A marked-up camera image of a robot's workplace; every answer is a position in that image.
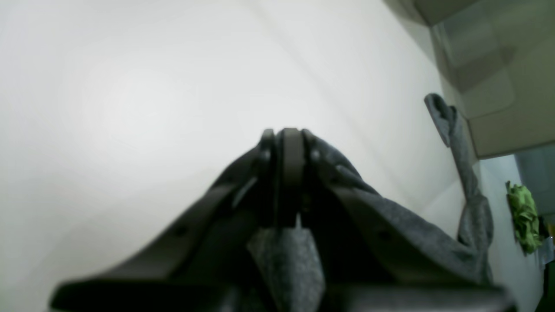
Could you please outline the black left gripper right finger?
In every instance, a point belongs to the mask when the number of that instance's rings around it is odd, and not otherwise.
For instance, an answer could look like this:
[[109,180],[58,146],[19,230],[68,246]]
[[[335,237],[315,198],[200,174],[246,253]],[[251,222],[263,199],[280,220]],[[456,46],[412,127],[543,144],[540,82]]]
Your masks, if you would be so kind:
[[313,233],[319,312],[514,312],[506,289],[448,272],[378,215],[308,130],[282,132],[282,225]]

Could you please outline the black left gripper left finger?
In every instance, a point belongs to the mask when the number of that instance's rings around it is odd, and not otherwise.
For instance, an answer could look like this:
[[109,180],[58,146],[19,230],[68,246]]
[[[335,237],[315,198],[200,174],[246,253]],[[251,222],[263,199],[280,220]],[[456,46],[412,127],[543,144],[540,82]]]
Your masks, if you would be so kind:
[[232,162],[146,247],[98,275],[60,285],[60,312],[275,312],[248,243],[273,223],[275,136]]

